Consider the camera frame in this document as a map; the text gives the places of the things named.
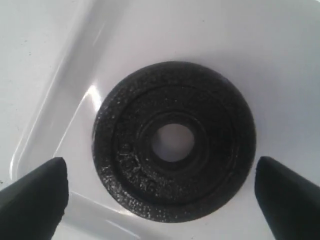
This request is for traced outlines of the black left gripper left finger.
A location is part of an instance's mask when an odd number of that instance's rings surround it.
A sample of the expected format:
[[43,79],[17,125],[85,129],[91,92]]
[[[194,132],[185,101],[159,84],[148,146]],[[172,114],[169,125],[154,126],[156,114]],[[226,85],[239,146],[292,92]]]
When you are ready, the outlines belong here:
[[0,191],[0,238],[50,240],[68,200],[66,162],[52,158]]

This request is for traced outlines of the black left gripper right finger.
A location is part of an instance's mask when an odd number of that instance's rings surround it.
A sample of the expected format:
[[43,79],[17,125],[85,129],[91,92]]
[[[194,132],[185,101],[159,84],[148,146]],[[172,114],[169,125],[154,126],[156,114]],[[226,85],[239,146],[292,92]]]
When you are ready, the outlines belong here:
[[320,238],[320,188],[277,160],[262,156],[254,194],[277,240]]

